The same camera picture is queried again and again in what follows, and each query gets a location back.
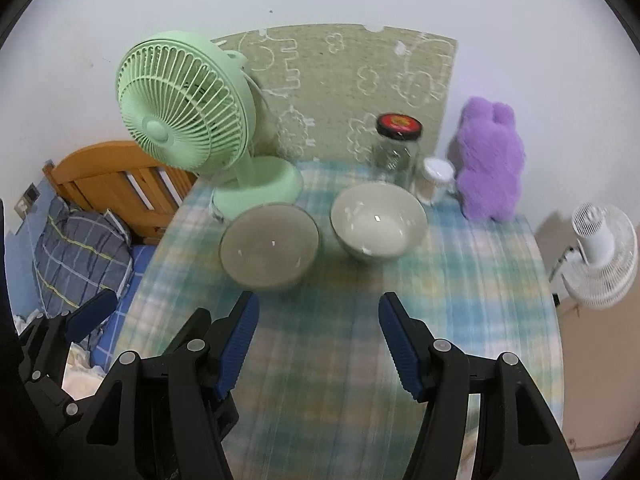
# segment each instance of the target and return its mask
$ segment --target white wall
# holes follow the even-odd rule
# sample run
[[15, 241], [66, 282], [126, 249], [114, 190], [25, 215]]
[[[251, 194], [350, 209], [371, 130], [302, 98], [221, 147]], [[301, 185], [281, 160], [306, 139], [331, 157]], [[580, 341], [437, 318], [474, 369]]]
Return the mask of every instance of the white wall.
[[561, 220], [580, 202], [640, 221], [640, 56], [603, 0], [34, 0], [0, 50], [0, 196], [13, 205], [48, 158], [127, 138], [114, 70], [137, 40], [325, 22], [460, 42], [438, 153], [469, 96], [513, 105], [527, 151], [520, 210], [544, 224], [547, 259], [570, 241]]

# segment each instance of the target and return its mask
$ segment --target white fan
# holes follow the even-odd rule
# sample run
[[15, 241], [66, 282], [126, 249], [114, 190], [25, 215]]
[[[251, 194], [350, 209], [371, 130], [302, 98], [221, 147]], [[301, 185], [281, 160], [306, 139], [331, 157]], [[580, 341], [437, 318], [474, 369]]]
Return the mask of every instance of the white fan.
[[558, 270], [569, 295], [581, 305], [603, 309], [619, 302], [638, 272], [638, 238], [631, 220], [615, 206], [582, 204], [572, 217], [578, 247], [568, 247]]

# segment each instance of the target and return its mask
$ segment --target small white container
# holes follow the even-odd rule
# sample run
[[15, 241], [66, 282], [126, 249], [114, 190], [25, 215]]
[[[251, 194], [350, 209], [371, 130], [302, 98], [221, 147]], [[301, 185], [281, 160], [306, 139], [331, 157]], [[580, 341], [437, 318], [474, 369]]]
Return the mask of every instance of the small white container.
[[419, 169], [414, 195], [425, 205], [435, 205], [453, 188], [456, 170], [448, 160], [434, 157], [423, 159]]

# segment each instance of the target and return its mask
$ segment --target red jar lid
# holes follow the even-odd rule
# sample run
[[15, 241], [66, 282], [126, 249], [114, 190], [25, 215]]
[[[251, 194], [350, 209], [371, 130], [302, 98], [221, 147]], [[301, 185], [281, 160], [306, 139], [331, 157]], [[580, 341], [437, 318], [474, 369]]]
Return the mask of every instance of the red jar lid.
[[382, 114], [376, 121], [376, 130], [393, 140], [418, 140], [422, 135], [420, 121], [402, 114]]

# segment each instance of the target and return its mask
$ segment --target ceramic bowl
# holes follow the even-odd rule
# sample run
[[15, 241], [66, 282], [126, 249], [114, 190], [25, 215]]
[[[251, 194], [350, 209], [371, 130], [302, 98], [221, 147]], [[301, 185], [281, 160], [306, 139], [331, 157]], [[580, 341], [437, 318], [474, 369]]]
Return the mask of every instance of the ceramic bowl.
[[226, 273], [247, 290], [277, 290], [302, 278], [319, 244], [318, 226], [304, 210], [265, 204], [242, 213], [226, 229], [220, 260]]
[[348, 253], [364, 262], [381, 262], [420, 245], [427, 232], [427, 215], [407, 190], [369, 182], [338, 195], [331, 208], [331, 225]]

